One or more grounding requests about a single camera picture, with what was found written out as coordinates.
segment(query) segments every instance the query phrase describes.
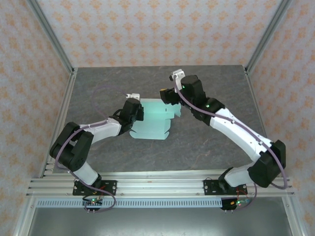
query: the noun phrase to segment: red wire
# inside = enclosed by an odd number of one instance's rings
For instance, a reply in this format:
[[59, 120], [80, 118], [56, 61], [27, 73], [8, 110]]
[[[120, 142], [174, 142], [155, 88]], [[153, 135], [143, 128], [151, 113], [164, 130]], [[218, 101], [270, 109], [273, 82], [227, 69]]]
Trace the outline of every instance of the red wire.
[[246, 194], [245, 191], [243, 191], [242, 189], [240, 189], [240, 190], [238, 190], [238, 191], [241, 192], [241, 193], [244, 193], [244, 194], [246, 195], [246, 197], [248, 198], [248, 196], [247, 196], [247, 194]]
[[[101, 187], [100, 189], [104, 189], [105, 187], [106, 187], [106, 185], [104, 185], [104, 186]], [[102, 192], [101, 196], [103, 196], [103, 192]]]

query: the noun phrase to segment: enclosure wall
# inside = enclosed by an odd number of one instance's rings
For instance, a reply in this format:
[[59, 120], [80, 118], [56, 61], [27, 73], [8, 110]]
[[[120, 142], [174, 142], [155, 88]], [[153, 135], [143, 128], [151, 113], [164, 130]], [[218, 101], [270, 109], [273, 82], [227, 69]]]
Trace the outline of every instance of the enclosure wall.
[[68, 73], [25, 0], [0, 3], [0, 235], [47, 154]]
[[283, 140], [304, 220], [315, 232], [315, 4], [293, 1], [251, 74], [268, 136]]
[[281, 0], [39, 0], [75, 67], [246, 65]]

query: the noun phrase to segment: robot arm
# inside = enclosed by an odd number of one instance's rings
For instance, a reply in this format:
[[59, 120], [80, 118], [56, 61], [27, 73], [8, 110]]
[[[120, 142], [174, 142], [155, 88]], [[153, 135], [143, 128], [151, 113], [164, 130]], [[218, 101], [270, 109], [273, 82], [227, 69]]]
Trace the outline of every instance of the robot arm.
[[143, 120], [143, 107], [139, 99], [128, 98], [122, 109], [117, 110], [107, 119], [93, 124], [78, 125], [74, 122], [68, 123], [56, 139], [50, 149], [50, 155], [56, 158], [66, 140], [76, 130], [88, 127], [75, 135], [68, 143], [58, 160], [87, 185], [100, 188], [101, 177], [86, 162], [90, 147], [93, 143], [113, 136], [121, 135], [131, 129], [136, 120]]
[[[196, 75], [185, 76], [182, 70], [172, 73], [170, 80], [175, 83], [181, 94], [194, 106], [208, 111], [217, 116], [210, 116], [201, 113], [184, 102], [174, 88], [162, 89], [160, 91], [161, 99], [166, 104], [182, 104], [188, 107], [194, 117], [220, 131], [236, 143], [252, 160], [252, 163], [239, 167], [227, 169], [219, 178], [219, 186], [224, 191], [229, 188], [235, 188], [247, 183], [256, 183], [261, 187], [268, 185], [280, 173], [280, 169], [269, 151], [262, 145], [264, 142], [276, 154], [283, 168], [285, 167], [285, 145], [281, 141], [273, 143], [271, 140], [257, 134], [248, 126], [238, 120], [222, 103], [215, 98], [206, 96], [202, 88], [202, 83]], [[228, 117], [232, 120], [229, 122], [220, 116]], [[241, 123], [247, 130], [236, 125], [235, 122]], [[260, 138], [258, 142], [248, 130]]]

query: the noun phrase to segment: black mounting bracket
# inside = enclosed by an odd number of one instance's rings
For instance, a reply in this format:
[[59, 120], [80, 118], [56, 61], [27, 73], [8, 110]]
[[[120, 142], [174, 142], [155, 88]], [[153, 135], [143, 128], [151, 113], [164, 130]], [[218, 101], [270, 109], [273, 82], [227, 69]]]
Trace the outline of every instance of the black mounting bracket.
[[[239, 185], [235, 188], [228, 188], [225, 191], [219, 186], [219, 180], [215, 179], [205, 179], [203, 181], [203, 190], [206, 196], [208, 195], [237, 195], [237, 189], [244, 191], [246, 194], [247, 187], [246, 185]], [[242, 191], [239, 191], [239, 195], [245, 195]]]
[[222, 201], [222, 207], [220, 208], [222, 210], [235, 210], [237, 207], [237, 204], [235, 204], [235, 202], [237, 201], [237, 198], [222, 199], [221, 201]]
[[[116, 180], [102, 180], [100, 183], [100, 188], [103, 190], [110, 192], [114, 196], [116, 195], [117, 190], [117, 181]], [[88, 188], [87, 186], [83, 185], [80, 181], [74, 182], [73, 187], [73, 196], [106, 196], [105, 193], [102, 192], [95, 192], [92, 189]]]

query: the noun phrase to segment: silver metal floor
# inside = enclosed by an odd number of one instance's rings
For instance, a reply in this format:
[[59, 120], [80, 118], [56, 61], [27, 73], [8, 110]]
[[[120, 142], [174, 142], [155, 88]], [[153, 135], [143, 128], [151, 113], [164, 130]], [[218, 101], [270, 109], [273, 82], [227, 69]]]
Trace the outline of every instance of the silver metal floor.
[[[172, 87], [168, 77], [179, 68], [186, 75], [197, 75], [209, 97], [221, 101], [236, 117], [262, 134], [240, 65], [79, 68], [66, 123], [87, 124], [102, 120], [91, 106], [91, 95], [97, 86], [115, 85], [126, 93], [140, 93], [142, 98], [159, 98], [160, 89]], [[125, 100], [112, 89], [104, 89], [96, 95], [98, 107], [109, 116], [122, 108]], [[130, 172], [227, 169], [248, 164], [250, 159], [223, 134], [182, 108], [182, 116], [172, 120], [166, 140], [134, 139], [125, 133], [93, 144], [88, 162], [97, 172]]]
[[114, 208], [36, 209], [29, 236], [291, 236], [281, 198], [258, 198], [245, 210]]

